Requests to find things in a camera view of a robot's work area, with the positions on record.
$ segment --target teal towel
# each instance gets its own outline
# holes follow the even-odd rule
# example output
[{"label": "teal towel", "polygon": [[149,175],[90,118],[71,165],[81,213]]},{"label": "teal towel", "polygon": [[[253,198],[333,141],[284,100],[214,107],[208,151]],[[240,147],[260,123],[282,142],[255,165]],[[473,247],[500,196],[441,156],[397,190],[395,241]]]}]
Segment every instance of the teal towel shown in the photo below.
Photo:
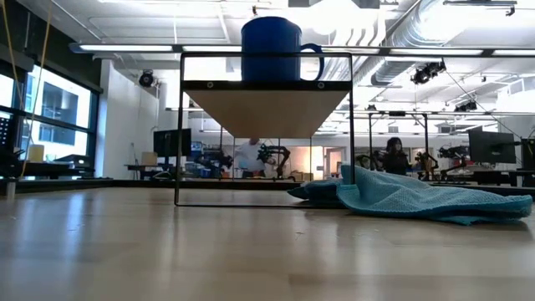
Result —
[{"label": "teal towel", "polygon": [[313,205],[343,203],[356,214],[376,217],[431,219],[471,225],[474,222],[514,222],[532,211],[530,196],[496,194],[455,187],[434,187],[408,176],[342,166],[343,180],[313,181],[288,193]]}]

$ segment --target blue mug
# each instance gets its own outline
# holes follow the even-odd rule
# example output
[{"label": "blue mug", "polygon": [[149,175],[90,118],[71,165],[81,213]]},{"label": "blue mug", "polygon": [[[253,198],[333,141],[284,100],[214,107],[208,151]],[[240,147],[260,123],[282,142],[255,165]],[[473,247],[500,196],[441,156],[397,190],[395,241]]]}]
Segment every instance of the blue mug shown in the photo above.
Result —
[{"label": "blue mug", "polygon": [[[312,49],[321,54],[321,46],[308,43],[301,46],[301,28],[280,17],[255,18],[242,28],[242,52],[245,54],[299,53]],[[319,58],[319,72],[324,73],[325,59]],[[243,81],[291,81],[301,79],[301,58],[242,57]]]}]

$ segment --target mug handle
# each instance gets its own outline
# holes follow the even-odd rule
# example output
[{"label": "mug handle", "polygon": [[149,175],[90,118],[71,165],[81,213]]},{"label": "mug handle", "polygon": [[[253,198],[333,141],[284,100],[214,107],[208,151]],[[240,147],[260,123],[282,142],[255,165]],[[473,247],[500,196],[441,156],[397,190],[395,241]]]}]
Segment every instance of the mug handle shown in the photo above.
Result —
[{"label": "mug handle", "polygon": [[[321,46],[319,46],[319,45],[317,45],[315,43],[307,43],[307,44],[301,46],[301,51],[303,51],[305,49],[311,49],[316,54],[322,54],[323,53],[323,51],[321,50]],[[318,80],[319,78],[321,78],[322,75],[324,75],[325,58],[321,57],[321,58],[318,58],[318,59],[319,59],[319,72],[318,72],[318,76],[314,80]]]}]

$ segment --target wooden floor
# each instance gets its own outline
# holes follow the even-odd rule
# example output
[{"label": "wooden floor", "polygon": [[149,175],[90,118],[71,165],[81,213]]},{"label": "wooden floor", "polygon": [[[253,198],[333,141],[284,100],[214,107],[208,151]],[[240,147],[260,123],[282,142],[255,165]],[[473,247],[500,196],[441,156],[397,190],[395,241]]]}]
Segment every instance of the wooden floor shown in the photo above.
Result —
[{"label": "wooden floor", "polygon": [[[177,208],[172,192],[1,200],[0,300],[535,299],[535,219],[461,227],[345,210]],[[275,191],[183,197],[291,200]]]}]

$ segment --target woman with dark hair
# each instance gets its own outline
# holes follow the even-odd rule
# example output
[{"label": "woman with dark hair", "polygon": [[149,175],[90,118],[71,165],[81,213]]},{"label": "woman with dark hair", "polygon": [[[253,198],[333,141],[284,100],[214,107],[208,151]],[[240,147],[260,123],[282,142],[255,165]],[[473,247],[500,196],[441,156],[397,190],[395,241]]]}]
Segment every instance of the woman with dark hair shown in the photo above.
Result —
[{"label": "woman with dark hair", "polygon": [[403,152],[401,139],[393,137],[386,142],[386,155],[383,158],[385,171],[391,174],[405,176],[407,168],[410,168],[407,155]]}]

